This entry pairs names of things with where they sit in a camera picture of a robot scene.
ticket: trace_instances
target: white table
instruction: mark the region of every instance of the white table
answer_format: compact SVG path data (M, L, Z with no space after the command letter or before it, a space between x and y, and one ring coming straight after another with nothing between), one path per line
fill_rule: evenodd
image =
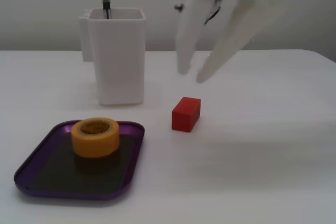
M145 102L97 103L80 52L0 52L1 223L336 223L336 64L310 51L241 51L207 83L174 52L148 52ZM202 99L192 133L171 130ZM14 172L63 121L106 116L146 129L133 185L115 201L31 198Z

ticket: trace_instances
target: white container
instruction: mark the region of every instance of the white container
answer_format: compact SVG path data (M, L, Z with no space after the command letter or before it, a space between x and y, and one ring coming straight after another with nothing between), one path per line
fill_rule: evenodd
M102 105L143 102L145 15L137 8L86 10L79 18L84 61L93 61Z

